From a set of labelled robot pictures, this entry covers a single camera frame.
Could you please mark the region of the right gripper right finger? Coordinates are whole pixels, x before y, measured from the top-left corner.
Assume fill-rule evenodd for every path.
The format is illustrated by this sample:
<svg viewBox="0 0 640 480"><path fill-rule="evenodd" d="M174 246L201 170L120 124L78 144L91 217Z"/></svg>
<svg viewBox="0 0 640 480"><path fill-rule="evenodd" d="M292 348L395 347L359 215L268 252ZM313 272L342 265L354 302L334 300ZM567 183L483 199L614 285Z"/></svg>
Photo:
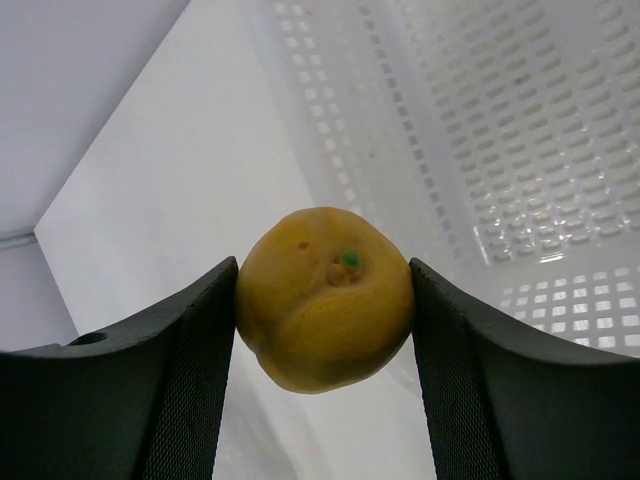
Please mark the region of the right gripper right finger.
<svg viewBox="0 0 640 480"><path fill-rule="evenodd" d="M639 362L544 333L410 263L440 479L635 479Z"/></svg>

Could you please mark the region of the yellow toy fruit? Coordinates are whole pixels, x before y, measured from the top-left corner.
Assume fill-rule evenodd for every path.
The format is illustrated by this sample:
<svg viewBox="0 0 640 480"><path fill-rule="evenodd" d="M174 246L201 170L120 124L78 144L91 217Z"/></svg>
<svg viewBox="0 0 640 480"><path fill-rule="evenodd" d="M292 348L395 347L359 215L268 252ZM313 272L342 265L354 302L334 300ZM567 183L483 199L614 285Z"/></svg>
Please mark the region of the yellow toy fruit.
<svg viewBox="0 0 640 480"><path fill-rule="evenodd" d="M319 394L381 370L411 333L409 264L361 216L333 207L295 211L243 262L236 327L279 387Z"/></svg>

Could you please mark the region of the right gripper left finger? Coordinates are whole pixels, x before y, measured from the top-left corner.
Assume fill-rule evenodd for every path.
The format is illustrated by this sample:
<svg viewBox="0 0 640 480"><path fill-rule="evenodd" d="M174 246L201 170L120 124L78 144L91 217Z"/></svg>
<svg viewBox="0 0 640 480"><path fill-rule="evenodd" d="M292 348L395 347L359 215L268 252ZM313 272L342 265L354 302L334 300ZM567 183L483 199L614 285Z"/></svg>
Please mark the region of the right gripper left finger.
<svg viewBox="0 0 640 480"><path fill-rule="evenodd" d="M1 356L5 479L208 479L238 265L67 345Z"/></svg>

